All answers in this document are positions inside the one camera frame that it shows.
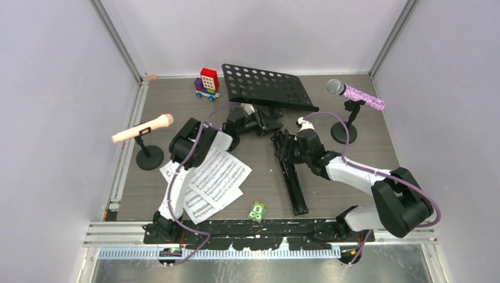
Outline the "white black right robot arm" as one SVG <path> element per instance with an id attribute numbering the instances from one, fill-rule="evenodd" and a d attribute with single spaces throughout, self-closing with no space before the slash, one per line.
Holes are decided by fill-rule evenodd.
<path id="1" fill-rule="evenodd" d="M 403 167 L 379 170 L 353 162 L 341 153 L 326 150 L 312 129 L 301 130 L 296 135 L 280 130 L 271 139 L 275 144 L 275 156 L 284 164 L 289 177 L 295 214 L 307 211 L 295 172 L 296 164 L 306 164 L 314 175 L 347 184 L 373 198 L 373 206 L 353 205 L 336 217 L 337 236 L 344 242 L 353 241 L 360 231 L 374 229 L 403 238 L 434 213 L 431 202 L 419 193 L 413 175 Z"/>

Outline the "black microphone stand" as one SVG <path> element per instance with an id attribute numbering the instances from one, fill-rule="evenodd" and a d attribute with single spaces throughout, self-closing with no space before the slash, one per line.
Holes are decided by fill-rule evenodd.
<path id="1" fill-rule="evenodd" d="M 357 118 L 361 106 L 365 105 L 365 101 L 346 101 L 344 103 L 344 109 L 350 113 L 348 120 L 344 121 L 344 125 L 341 122 L 337 122 L 332 125 L 330 134 L 331 137 L 340 144 L 351 144 L 357 139 L 357 129 L 352 125 L 354 120 Z"/>
<path id="2" fill-rule="evenodd" d="M 164 152 L 158 146 L 145 146 L 143 136 L 152 132 L 151 127 L 143 128 L 134 137 L 135 142 L 140 146 L 140 150 L 136 156 L 136 164 L 142 170 L 154 170 L 158 168 L 164 159 Z"/>

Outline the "beige microphone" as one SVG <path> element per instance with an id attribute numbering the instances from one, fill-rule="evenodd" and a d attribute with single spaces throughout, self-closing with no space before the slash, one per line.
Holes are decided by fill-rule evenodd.
<path id="1" fill-rule="evenodd" d="M 150 120 L 148 122 L 138 124 L 132 128 L 121 131 L 111 137 L 113 143 L 122 142 L 128 139 L 135 138 L 142 133 L 150 133 L 153 130 L 169 127 L 174 122 L 174 118 L 171 114 L 162 114 L 159 117 Z"/>

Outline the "sheet music page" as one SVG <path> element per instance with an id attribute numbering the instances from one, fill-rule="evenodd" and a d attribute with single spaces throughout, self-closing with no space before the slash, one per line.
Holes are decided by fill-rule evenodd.
<path id="1" fill-rule="evenodd" d="M 222 209 L 226 208 L 242 195 L 243 192 L 240 190 L 240 188 L 230 188 L 226 193 L 223 194 L 222 207 L 217 209 L 193 189 L 188 189 L 183 208 L 187 215 L 190 217 L 190 220 L 194 224 L 199 224 L 209 219 L 211 216 L 218 213 Z"/>
<path id="2" fill-rule="evenodd" d="M 229 152 L 211 148 L 194 171 L 189 187 L 214 208 L 220 209 L 227 196 L 238 189 L 252 169 Z"/>

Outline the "purple glitter microphone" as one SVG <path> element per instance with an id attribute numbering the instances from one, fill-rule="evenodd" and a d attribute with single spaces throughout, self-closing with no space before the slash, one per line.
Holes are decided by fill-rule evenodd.
<path id="1" fill-rule="evenodd" d="M 338 79 L 330 79 L 326 84 L 326 89 L 330 94 L 343 96 L 351 101 L 364 101 L 365 105 L 378 111 L 383 111 L 386 106 L 382 99 L 344 84 Z"/>

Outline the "black music stand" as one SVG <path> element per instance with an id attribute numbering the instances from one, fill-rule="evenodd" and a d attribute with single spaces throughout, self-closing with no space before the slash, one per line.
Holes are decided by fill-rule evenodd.
<path id="1" fill-rule="evenodd" d="M 229 112 L 222 126 L 222 131 L 233 138 L 230 151 L 238 146 L 243 134 L 254 132 L 252 131 L 255 125 L 254 114 L 247 115 L 241 103 L 252 104 L 278 121 L 282 117 L 282 113 L 279 112 L 281 108 L 309 112 L 319 110 L 313 105 L 302 82 L 295 75 L 232 64 L 222 64 L 222 70 L 229 101 L 239 103 L 238 107 Z M 275 132 L 268 133 L 274 149 Z M 279 165 L 293 214 L 295 216 L 307 214 L 308 208 L 296 173 L 296 164 L 279 161 Z"/>

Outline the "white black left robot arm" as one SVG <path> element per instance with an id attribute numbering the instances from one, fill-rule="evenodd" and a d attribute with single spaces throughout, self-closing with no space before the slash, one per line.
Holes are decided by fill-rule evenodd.
<path id="1" fill-rule="evenodd" d="M 230 110 L 221 129 L 190 119 L 171 141 L 170 161 L 161 168 L 167 180 L 164 199 L 143 229 L 167 244 L 180 239 L 182 216 L 200 224 L 242 196 L 241 184 L 252 169 L 231 155 L 243 134 L 264 136 L 283 127 L 279 115 L 250 104 Z"/>

